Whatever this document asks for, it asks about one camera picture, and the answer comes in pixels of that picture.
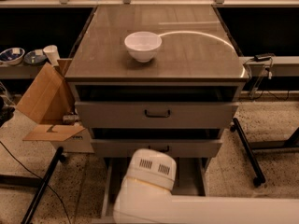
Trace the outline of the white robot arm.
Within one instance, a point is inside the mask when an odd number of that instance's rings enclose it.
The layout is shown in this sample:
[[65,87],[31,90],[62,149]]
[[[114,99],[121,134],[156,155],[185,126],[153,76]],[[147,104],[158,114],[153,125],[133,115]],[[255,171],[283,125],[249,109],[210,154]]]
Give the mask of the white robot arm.
[[116,224],[299,224],[298,199],[174,195],[177,164],[137,150],[113,207]]

